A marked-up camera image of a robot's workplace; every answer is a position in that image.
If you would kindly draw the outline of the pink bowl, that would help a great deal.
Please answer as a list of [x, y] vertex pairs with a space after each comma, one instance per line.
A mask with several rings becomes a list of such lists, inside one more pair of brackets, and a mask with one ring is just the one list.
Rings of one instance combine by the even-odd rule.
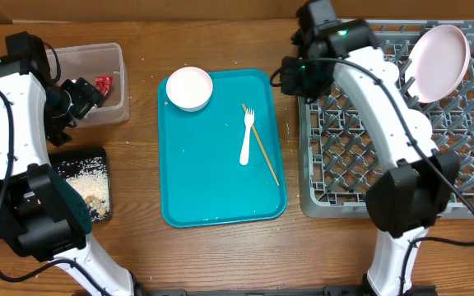
[[177, 107], [187, 112], [203, 109], [213, 92], [213, 82], [207, 72], [198, 67], [182, 67], [166, 82], [166, 94]]

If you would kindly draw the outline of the white plastic fork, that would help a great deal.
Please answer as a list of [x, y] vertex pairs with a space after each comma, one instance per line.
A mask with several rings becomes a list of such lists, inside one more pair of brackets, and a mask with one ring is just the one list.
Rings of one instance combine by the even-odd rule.
[[250, 136], [252, 126], [254, 124], [255, 114], [253, 109], [246, 108], [244, 115], [244, 139], [240, 151], [239, 163], [243, 166], [249, 163], [249, 153], [250, 153]]

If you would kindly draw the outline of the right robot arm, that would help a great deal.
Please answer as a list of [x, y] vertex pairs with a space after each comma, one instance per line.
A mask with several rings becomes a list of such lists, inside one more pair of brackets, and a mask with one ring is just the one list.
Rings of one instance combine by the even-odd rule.
[[278, 87], [313, 103], [339, 86], [355, 105], [383, 173], [365, 193], [379, 231], [360, 294], [408, 293], [417, 248], [448, 204], [450, 189], [442, 181], [455, 181], [457, 156], [439, 152], [428, 120], [407, 107], [395, 85], [397, 66], [385, 61], [365, 20], [340, 21], [329, 1], [308, 1], [296, 16], [297, 55], [283, 58]]

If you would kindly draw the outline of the wooden chopstick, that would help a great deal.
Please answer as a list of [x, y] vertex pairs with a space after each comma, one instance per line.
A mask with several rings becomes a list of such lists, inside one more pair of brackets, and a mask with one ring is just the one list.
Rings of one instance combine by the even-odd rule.
[[[243, 110], [244, 110], [244, 112], [245, 112], [245, 116], [252, 116], [252, 117], [254, 118], [254, 111], [253, 111], [252, 109], [249, 109], [245, 104], [242, 104], [242, 108], [243, 108]], [[274, 168], [272, 167], [272, 163], [271, 163], [271, 161], [270, 161], [270, 159], [269, 159], [269, 157], [268, 157], [268, 155], [267, 155], [267, 152], [266, 152], [266, 150], [265, 150], [265, 148], [264, 148], [264, 146], [263, 146], [262, 140], [261, 140], [260, 136], [258, 135], [257, 129], [256, 129], [256, 127], [254, 126], [254, 122], [252, 122], [252, 124], [251, 124], [251, 126], [250, 126], [250, 129], [253, 131], [253, 134], [255, 135], [255, 138], [256, 138], [256, 140], [257, 140], [257, 142], [258, 142], [258, 145], [259, 145], [259, 147], [260, 147], [260, 149], [261, 149], [261, 151], [262, 151], [262, 153], [263, 153], [263, 157], [264, 157], [264, 159], [265, 159], [266, 162], [267, 162], [267, 166], [268, 166], [268, 168], [270, 169], [270, 171], [271, 171], [271, 173], [272, 173], [272, 176], [273, 176], [273, 178], [274, 178], [274, 180], [275, 180], [275, 182], [276, 182], [276, 185], [277, 185], [277, 186], [280, 186], [280, 183], [279, 183], [279, 180], [278, 180], [277, 175], [276, 175], [276, 173], [275, 173], [275, 170], [274, 170]]]

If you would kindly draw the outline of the white round plate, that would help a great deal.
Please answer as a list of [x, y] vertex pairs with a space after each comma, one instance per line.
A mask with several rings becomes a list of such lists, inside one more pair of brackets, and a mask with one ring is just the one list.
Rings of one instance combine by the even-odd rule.
[[410, 96], [422, 104], [450, 95], [462, 79], [471, 60], [470, 44], [455, 25], [438, 25], [423, 34], [413, 47], [405, 70], [405, 80], [414, 82]]

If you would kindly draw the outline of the red snack wrapper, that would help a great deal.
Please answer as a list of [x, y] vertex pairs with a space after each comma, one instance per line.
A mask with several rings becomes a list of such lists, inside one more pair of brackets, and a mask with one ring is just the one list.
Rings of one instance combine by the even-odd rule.
[[112, 76], [97, 76], [95, 78], [95, 88], [106, 96], [112, 88], [114, 78]]

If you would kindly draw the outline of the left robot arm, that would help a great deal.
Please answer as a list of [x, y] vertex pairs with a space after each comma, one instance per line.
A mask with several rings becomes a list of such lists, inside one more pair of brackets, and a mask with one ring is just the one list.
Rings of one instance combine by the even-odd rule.
[[48, 145], [104, 96], [89, 81], [63, 80], [51, 67], [50, 44], [21, 32], [6, 37], [0, 57], [0, 240], [42, 271], [56, 266], [92, 295], [143, 295], [144, 286], [118, 265], [92, 233], [84, 199], [52, 168]]

